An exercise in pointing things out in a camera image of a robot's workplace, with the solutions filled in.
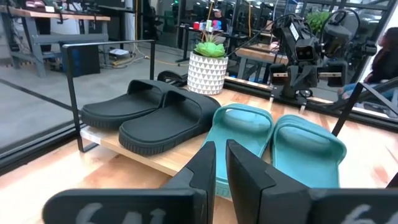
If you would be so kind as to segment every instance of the gray floor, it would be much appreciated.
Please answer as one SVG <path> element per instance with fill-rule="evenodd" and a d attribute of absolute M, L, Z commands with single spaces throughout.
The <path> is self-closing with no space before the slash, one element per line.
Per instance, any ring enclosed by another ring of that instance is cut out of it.
<path fill-rule="evenodd" d="M 187 73 L 187 66 L 166 64 L 180 59 L 181 50 L 161 45 L 156 49 L 155 76 L 164 70 L 181 75 Z M 139 50 L 149 55 L 148 45 L 140 45 Z M 47 77 L 39 78 L 33 65 L 20 70 L 0 66 L 0 78 L 70 105 L 67 79 L 62 73 L 48 71 Z M 119 96 L 126 92 L 131 80 L 140 78 L 149 78 L 149 60 L 139 60 L 127 68 L 102 69 L 100 74 L 74 78 L 78 107 Z M 315 96 L 335 99 L 334 90 L 323 85 L 321 83 L 320 88 L 314 90 Z M 4 85 L 0 86 L 0 104 L 0 148 L 72 119 L 72 112 Z"/>

